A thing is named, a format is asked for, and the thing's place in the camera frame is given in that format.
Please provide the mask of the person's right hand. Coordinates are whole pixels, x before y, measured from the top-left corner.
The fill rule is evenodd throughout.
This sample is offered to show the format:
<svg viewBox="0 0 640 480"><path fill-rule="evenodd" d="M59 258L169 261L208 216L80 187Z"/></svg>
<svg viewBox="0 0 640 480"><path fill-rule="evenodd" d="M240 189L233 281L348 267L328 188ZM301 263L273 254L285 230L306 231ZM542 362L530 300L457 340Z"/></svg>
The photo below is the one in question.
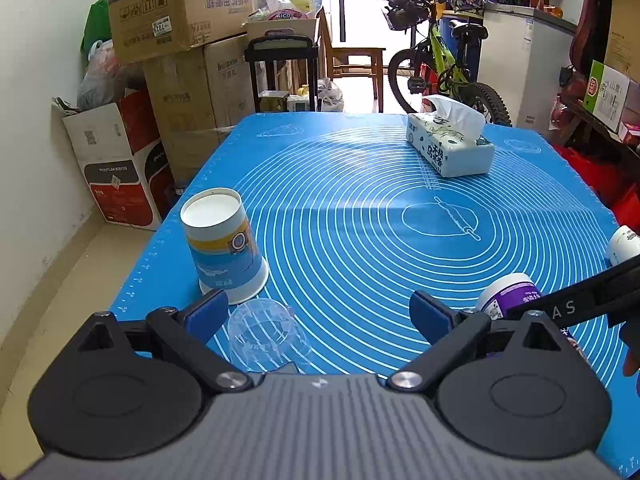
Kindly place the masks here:
<svg viewBox="0 0 640 480"><path fill-rule="evenodd" d="M639 370L639 319L626 322L620 329L620 339L626 344L627 354L623 364L623 375L634 376Z"/></svg>

